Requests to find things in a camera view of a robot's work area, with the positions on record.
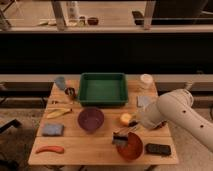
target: carrot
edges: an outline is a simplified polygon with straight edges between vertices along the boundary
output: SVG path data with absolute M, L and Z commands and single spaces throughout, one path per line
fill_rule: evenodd
M 59 154 L 64 153 L 64 148 L 61 146 L 43 146 L 40 147 L 39 149 L 36 150 L 36 154 L 41 153 L 41 152 L 45 152 L 45 151 L 49 151 L 49 152 L 56 152 Z

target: table leg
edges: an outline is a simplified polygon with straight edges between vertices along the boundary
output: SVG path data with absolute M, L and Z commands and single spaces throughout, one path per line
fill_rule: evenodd
M 145 169 L 144 171 L 153 171 L 153 169 L 155 169 L 158 165 L 150 165 L 147 169 Z

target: wooden table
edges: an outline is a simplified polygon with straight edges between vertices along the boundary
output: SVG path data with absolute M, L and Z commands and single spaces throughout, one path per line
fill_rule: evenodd
M 74 87 L 78 91 L 79 81 L 67 81 L 67 86 Z M 40 126 L 35 138 L 35 142 L 29 158 L 30 165 L 158 165 L 158 164 L 177 164 L 178 158 L 175 146 L 171 137 L 170 130 L 166 124 L 157 130 L 147 130 L 141 127 L 135 133 L 140 136 L 143 144 L 160 143 L 171 146 L 172 155 L 161 157 L 155 155 L 143 154 L 132 162 L 126 162 L 116 151 L 112 144 L 112 133 L 122 128 L 118 119 L 124 112 L 136 112 L 136 97 L 138 95 L 157 98 L 155 85 L 150 90 L 143 90 L 136 80 L 128 81 L 129 102 L 121 108 L 101 109 L 105 115 L 104 124 L 94 134 L 87 134 L 80 128 L 77 122 L 78 114 L 82 106 L 78 102 L 68 104 L 70 101 L 64 92 L 60 91 L 56 85 L 53 85 L 51 95 Z M 67 102 L 64 104 L 51 104 L 52 100 Z M 73 112 L 54 119 L 46 119 L 46 115 L 54 108 L 72 108 Z M 61 123 L 65 126 L 62 137 L 43 137 L 41 135 L 42 127 L 45 123 Z M 58 145 L 65 149 L 64 154 L 44 152 L 35 154 L 37 148 L 46 145 Z

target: green plastic basket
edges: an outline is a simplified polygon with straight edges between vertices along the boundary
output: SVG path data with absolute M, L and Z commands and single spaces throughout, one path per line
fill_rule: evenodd
M 123 73 L 83 73 L 78 100 L 82 106 L 123 106 L 128 102 Z

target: purple bowl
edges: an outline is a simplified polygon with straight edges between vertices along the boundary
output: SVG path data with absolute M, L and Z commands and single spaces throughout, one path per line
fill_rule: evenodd
M 92 133 L 104 122 L 104 114 L 96 107 L 87 107 L 83 109 L 78 116 L 78 124 L 85 131 Z

